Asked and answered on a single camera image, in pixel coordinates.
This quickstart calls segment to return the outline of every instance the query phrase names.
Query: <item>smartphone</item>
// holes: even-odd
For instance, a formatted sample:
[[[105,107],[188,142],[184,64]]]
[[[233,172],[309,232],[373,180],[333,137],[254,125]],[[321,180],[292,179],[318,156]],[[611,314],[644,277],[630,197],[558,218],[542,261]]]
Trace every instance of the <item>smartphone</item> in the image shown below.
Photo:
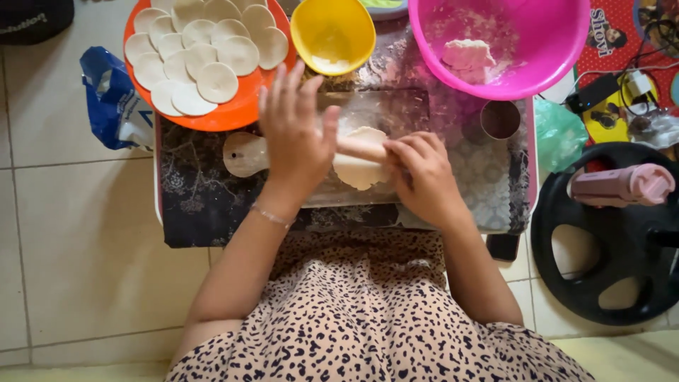
[[[521,236],[516,235],[488,235],[485,238],[485,247],[495,260],[512,262],[519,253],[519,241]]]

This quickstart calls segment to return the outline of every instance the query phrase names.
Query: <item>dough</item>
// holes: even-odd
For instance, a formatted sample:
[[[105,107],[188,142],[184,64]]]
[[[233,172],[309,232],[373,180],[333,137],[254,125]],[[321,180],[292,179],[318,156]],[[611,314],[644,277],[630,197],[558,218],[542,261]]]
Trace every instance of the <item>dough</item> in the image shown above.
[[[209,44],[214,27],[215,23],[209,20],[191,21],[181,33],[181,43],[186,49],[190,49],[197,43]]]
[[[184,45],[181,43],[181,33],[170,33],[161,37],[158,42],[158,53],[160,53],[160,58],[163,61],[180,50],[184,50]]]
[[[175,28],[172,26],[172,18],[170,16],[160,16],[156,18],[149,27],[149,38],[151,39],[151,45],[155,49],[158,49],[158,44],[160,40],[165,35],[169,35],[175,32]]]
[[[133,67],[138,63],[139,56],[144,53],[155,53],[148,33],[135,33],[125,41],[125,57]]]
[[[288,55],[288,38],[275,27],[253,33],[253,42],[259,50],[259,67],[262,69],[277,67]]]
[[[193,84],[195,81],[186,70],[186,56],[188,50],[180,50],[169,56],[163,63],[163,72],[165,76],[174,81],[183,84]]]
[[[151,103],[153,103],[153,107],[166,116],[183,116],[184,114],[172,105],[172,94],[179,86],[181,86],[181,82],[174,80],[163,80],[158,82],[151,89]]]
[[[238,20],[222,20],[215,24],[213,29],[212,44],[221,40],[226,40],[233,36],[243,36],[250,38],[250,33],[242,22]]]
[[[269,12],[269,9],[263,5],[250,5],[240,15],[240,21],[248,29],[250,35],[254,35],[257,31],[264,28],[275,27],[276,21],[274,15]]]
[[[362,126],[352,131],[347,134],[347,137],[379,145],[387,140],[386,134],[383,131],[368,126]],[[367,190],[379,181],[387,182],[389,180],[389,173],[385,171],[381,164],[342,154],[335,155],[333,169],[337,173],[339,180],[356,188],[358,191]]]
[[[208,0],[203,9],[203,18],[212,22],[227,19],[240,20],[240,11],[229,0]]]
[[[186,70],[191,77],[196,79],[205,65],[217,62],[217,49],[208,44],[194,44],[188,50],[184,59],[186,60]]]
[[[223,63],[207,64],[196,78],[198,92],[206,101],[225,103],[238,92],[238,77]]]
[[[151,90],[158,82],[167,80],[163,62],[158,53],[144,53],[134,67],[134,78],[146,90]]]
[[[217,49],[217,60],[228,65],[236,75],[248,75],[259,65],[259,50],[247,37],[234,36],[213,46]]]
[[[443,62],[454,70],[472,70],[495,66],[490,47],[481,40],[453,40],[443,47]]]
[[[172,105],[188,116],[204,116],[217,108],[216,103],[205,101],[196,84],[182,84],[172,93]]]
[[[151,0],[151,7],[164,10],[167,14],[170,14],[174,4],[175,0]]]
[[[158,8],[145,8],[139,11],[134,17],[134,32],[148,33],[151,23],[160,16],[168,16],[168,14],[164,10],[159,10]]]
[[[187,24],[203,17],[204,5],[203,0],[177,0],[170,13],[175,30],[182,33]]]
[[[266,0],[234,0],[234,4],[240,11],[240,13],[245,12],[245,10],[250,6],[250,5],[263,5],[267,8],[269,8],[269,5],[266,3]]]

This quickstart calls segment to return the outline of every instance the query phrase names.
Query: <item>yellow bowl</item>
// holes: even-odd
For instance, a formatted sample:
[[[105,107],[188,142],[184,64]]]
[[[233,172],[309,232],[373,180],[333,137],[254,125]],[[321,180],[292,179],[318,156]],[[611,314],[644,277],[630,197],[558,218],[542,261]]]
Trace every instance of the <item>yellow bowl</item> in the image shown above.
[[[304,0],[290,34],[301,59],[325,75],[358,69],[375,49],[375,26],[359,0]]]

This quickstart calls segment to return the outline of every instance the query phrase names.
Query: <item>green plastic bag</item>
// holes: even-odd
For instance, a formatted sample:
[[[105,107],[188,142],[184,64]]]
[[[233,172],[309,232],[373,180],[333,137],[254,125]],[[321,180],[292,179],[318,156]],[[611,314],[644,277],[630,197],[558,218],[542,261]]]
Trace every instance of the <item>green plastic bag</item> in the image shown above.
[[[561,172],[578,160],[589,139],[580,117],[544,99],[535,100],[535,130],[538,164],[551,173]]]

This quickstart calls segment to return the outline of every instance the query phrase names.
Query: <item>hand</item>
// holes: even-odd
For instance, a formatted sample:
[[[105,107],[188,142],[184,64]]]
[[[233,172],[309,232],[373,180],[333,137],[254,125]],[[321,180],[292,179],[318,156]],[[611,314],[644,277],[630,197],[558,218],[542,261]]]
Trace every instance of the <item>hand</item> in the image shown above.
[[[281,203],[299,208],[330,170],[340,108],[325,110],[323,133],[319,134],[316,92],[323,77],[316,76],[298,89],[304,62],[298,61],[288,76],[285,72],[285,64],[280,64],[271,89],[259,91],[259,127],[269,156],[265,190],[284,198]]]
[[[433,133],[418,131],[384,147],[398,157],[410,172],[409,184],[404,168],[389,164],[391,179],[401,202],[420,219],[445,230],[460,219],[471,218],[455,182],[443,142]]]

